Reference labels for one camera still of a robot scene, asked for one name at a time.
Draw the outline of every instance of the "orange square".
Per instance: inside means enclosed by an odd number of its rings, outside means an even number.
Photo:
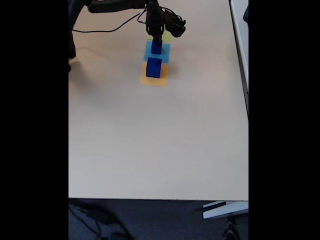
[[[167,86],[168,66],[169,66],[168,63],[161,64],[160,78],[148,77],[146,76],[147,62],[144,61],[142,65],[140,83],[154,85],[154,86],[162,86],[162,87]]]

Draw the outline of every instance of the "colored paper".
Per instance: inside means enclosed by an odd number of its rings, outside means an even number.
[[[169,65],[167,63],[161,64],[160,78],[148,77],[146,76],[147,62],[144,61],[142,65],[140,83],[162,87],[167,86],[168,66]]]
[[[152,39],[154,39],[154,37],[151,35],[148,35],[148,40],[152,40]],[[172,39],[171,33],[167,30],[164,30],[162,34],[162,41],[165,43],[171,43],[171,39]]]
[[[162,63],[169,63],[169,55],[170,55],[170,44],[162,43],[161,54],[153,54],[151,53],[152,41],[146,41],[145,52],[144,52],[144,60],[148,61],[148,58],[162,59]]]

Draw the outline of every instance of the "yellow square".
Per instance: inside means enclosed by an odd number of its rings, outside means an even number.
[[[167,30],[164,30],[162,34],[162,42],[171,43],[171,38],[172,38],[171,33]],[[148,35],[148,40],[152,40],[152,39],[154,39],[154,37],[151,35]]]
[[[154,85],[154,86],[162,86],[162,87],[167,86],[168,66],[169,66],[168,63],[161,64],[160,78],[148,77],[146,76],[147,62],[144,61],[142,65],[140,83]]]

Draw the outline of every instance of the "stacked blocks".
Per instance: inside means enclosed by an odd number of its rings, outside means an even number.
[[[151,78],[160,78],[162,59],[148,57],[146,64],[146,76]]]
[[[141,84],[167,86],[171,38],[171,33],[164,30],[160,45],[156,45],[154,38],[148,35],[143,56]]]
[[[151,53],[152,54],[161,54],[161,48],[162,48],[162,39],[161,44],[156,44],[155,40],[152,40],[151,45]],[[148,57],[148,61],[146,64],[146,76],[151,78],[160,78],[160,72],[161,72],[161,58],[155,58],[155,57]]]

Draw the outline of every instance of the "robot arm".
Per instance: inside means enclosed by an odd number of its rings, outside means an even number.
[[[160,45],[161,36],[166,29],[175,38],[180,37],[186,30],[185,20],[173,11],[165,11],[159,6],[157,0],[68,0],[69,1],[69,39],[68,56],[70,59],[76,57],[76,48],[73,41],[72,30],[76,20],[84,6],[88,7],[90,13],[114,13],[128,9],[146,8],[146,31],[153,36],[155,42]]]

